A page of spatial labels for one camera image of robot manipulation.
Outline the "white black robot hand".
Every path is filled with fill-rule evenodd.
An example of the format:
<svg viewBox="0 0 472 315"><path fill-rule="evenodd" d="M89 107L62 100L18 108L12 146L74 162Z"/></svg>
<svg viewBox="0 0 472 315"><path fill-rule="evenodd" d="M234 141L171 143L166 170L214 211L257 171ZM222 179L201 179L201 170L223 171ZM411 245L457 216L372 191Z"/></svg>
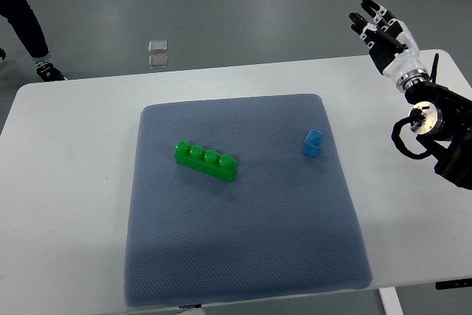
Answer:
<svg viewBox="0 0 472 315"><path fill-rule="evenodd" d="M376 69L393 80L404 93L415 83L430 81L420 62L419 47L406 24L373 0L362 0L361 8L372 19L359 13L349 14L351 29L366 44Z"/></svg>

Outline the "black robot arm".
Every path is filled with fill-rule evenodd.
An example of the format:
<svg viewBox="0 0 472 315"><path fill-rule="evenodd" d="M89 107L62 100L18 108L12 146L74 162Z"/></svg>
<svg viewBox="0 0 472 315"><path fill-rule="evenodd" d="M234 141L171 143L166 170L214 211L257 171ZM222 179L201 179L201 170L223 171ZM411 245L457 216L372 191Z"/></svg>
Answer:
<svg viewBox="0 0 472 315"><path fill-rule="evenodd" d="M402 76L399 89L412 104L409 115L396 122L392 141L404 156L414 160L433 156L434 172L464 189L471 189L471 101L436 82L440 56L434 56L431 73L415 69ZM425 148L410 151L400 133L409 126Z"/></svg>

